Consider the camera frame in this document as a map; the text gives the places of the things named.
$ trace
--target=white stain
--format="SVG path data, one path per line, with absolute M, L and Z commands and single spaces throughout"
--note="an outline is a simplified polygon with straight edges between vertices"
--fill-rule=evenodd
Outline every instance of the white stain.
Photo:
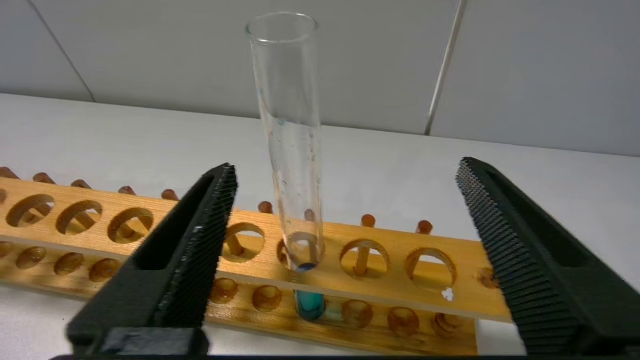
M 447 299 L 447 301 L 453 301 L 453 289 L 447 288 L 442 292 L 442 297 Z

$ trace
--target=black clamp jaw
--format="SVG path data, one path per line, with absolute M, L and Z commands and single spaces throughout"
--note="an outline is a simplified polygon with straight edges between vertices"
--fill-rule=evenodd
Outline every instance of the black clamp jaw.
M 202 176 L 69 323 L 74 358 L 206 355 L 202 322 L 236 191 L 229 164 Z

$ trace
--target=panel seam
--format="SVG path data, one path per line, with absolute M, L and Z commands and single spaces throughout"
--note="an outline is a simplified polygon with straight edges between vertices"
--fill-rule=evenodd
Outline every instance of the panel seam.
M 435 120 L 436 110 L 438 109 L 440 96 L 442 95 L 442 87 L 447 77 L 447 73 L 449 72 L 451 58 L 456 47 L 456 42 L 458 41 L 458 34 L 460 33 L 460 26 L 462 25 L 462 18 L 464 16 L 466 8 L 467 0 L 459 0 L 458 8 L 456 9 L 456 15 L 453 18 L 453 25 L 451 27 L 451 34 L 449 35 L 447 49 L 445 50 L 444 57 L 442 58 L 442 65 L 440 66 L 438 81 L 436 82 L 436 87 L 433 91 L 433 98 L 431 99 L 431 107 L 429 108 L 429 115 L 427 117 L 427 126 L 424 130 L 424 134 L 426 136 L 431 136 L 431 127 L 433 126 L 433 121 Z
M 32 0 L 26 0 L 26 1 L 29 3 L 29 5 L 31 5 L 31 8 L 36 13 L 36 15 L 38 16 L 38 18 L 40 19 L 40 21 L 42 22 L 44 27 L 47 29 L 47 31 L 49 32 L 49 34 L 53 38 L 53 41 L 56 42 L 56 45 L 58 46 L 58 49 L 60 49 L 60 52 L 62 53 L 62 55 L 65 57 L 65 59 L 67 59 L 67 62 L 69 64 L 69 66 L 71 66 L 71 69 L 76 73 L 76 76 L 80 80 L 80 83 L 82 83 L 84 89 L 89 93 L 89 97 L 91 97 L 91 101 L 96 102 L 95 101 L 95 97 L 93 96 L 93 92 L 91 91 L 91 89 L 89 89 L 89 86 L 86 84 L 86 82 L 84 81 L 82 76 L 80 76 L 80 72 L 78 72 L 78 70 L 76 69 L 76 66 L 71 61 L 71 58 L 69 58 L 69 55 L 67 54 L 67 52 L 64 50 L 64 48 L 62 48 L 62 44 L 60 43 L 60 41 L 58 41 L 58 38 L 53 33 L 53 30 L 51 30 L 51 27 L 49 27 L 49 24 L 44 20 L 44 17 L 40 13 L 40 10 L 38 10 L 38 8 L 32 2 Z

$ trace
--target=white wall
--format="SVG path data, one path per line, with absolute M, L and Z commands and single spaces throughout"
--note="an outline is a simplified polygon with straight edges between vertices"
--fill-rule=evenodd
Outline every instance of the white wall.
M 32 1 L 45 22 L 0 0 L 0 92 L 258 117 L 244 25 L 294 10 L 321 25 L 324 123 L 415 134 L 458 4 Z M 430 135 L 640 156 L 638 33 L 638 0 L 469 1 Z
M 640 156 L 640 1 L 469 1 L 431 135 Z
M 0 0 L 0 92 L 91 101 L 26 0 Z
M 323 122 L 423 133 L 456 0 L 36 0 L 96 101 L 259 117 L 244 26 L 315 17 Z

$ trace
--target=wooden plank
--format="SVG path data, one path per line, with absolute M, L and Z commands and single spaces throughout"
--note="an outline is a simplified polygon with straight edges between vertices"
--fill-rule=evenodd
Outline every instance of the wooden plank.
M 110 239 L 108 233 L 113 232 L 111 223 L 114 219 L 126 211 L 138 209 L 153 217 L 153 224 L 150 225 L 150 230 L 153 230 L 175 205 L 175 202 L 170 200 L 14 179 L 0 179 L 0 188 L 6 192 L 4 204 L 0 206 L 0 216 L 3 218 L 10 217 L 10 210 L 25 198 L 46 194 L 55 200 L 48 216 L 36 224 L 12 227 L 2 222 L 0 234 L 3 235 L 3 241 L 43 246 L 65 252 L 80 252 L 119 261 L 125 260 L 141 242 L 138 240 L 122 244 Z M 102 206 L 101 218 L 85 232 L 73 236 L 61 234 L 56 230 L 59 215 L 64 209 L 81 200 L 98 202 Z M 238 282 L 312 291 L 390 307 L 402 306 L 469 318 L 511 321 L 500 290 L 487 288 L 476 279 L 481 270 L 491 268 L 479 242 L 325 223 L 326 250 L 323 261 L 316 269 L 301 274 L 286 269 L 278 260 L 278 244 L 282 241 L 282 232 L 275 215 L 235 210 L 229 226 L 230 230 L 253 230 L 264 235 L 264 246 L 261 250 L 251 250 L 250 247 L 253 245 L 243 244 L 243 236 L 238 235 L 240 244 L 251 251 L 245 251 L 240 256 L 224 254 L 218 267 L 220 276 Z M 386 272 L 384 269 L 378 272 L 371 271 L 360 277 L 350 274 L 348 267 L 342 266 L 340 259 L 348 256 L 346 249 L 358 241 L 364 241 L 374 250 L 380 250 L 380 258 L 386 264 Z M 406 264 L 411 263 L 411 255 L 423 252 L 445 260 L 450 271 L 450 284 L 431 281 L 430 286 L 417 286 L 416 284 L 420 283 L 418 280 L 424 280 L 424 276 L 410 278 L 406 272 Z M 374 254 L 370 258 L 370 263 L 376 262 L 372 260 L 375 258 Z
M 90 280 L 89 274 L 96 263 L 104 259 L 84 256 L 77 270 L 56 275 L 54 269 L 64 258 L 63 250 L 48 249 L 44 258 L 32 268 L 20 270 L 16 261 L 29 245 L 14 244 L 12 250 L 0 259 L 0 279 L 13 284 L 38 288 L 66 295 L 91 298 L 105 282 Z M 411 336 L 399 336 L 389 329 L 389 307 L 371 304 L 371 322 L 362 328 L 346 323 L 342 317 L 343 305 L 348 299 L 326 297 L 326 311 L 316 322 L 302 320 L 296 313 L 293 291 L 281 290 L 282 301 L 270 312 L 256 310 L 253 294 L 260 285 L 239 284 L 238 292 L 226 304 L 209 302 L 205 319 L 245 329 L 258 330 L 293 338 L 320 341 L 331 345 L 357 348 L 390 355 L 477 355 L 476 331 L 473 319 L 467 319 L 455 336 L 443 338 L 433 328 L 434 313 L 416 311 L 419 330 Z

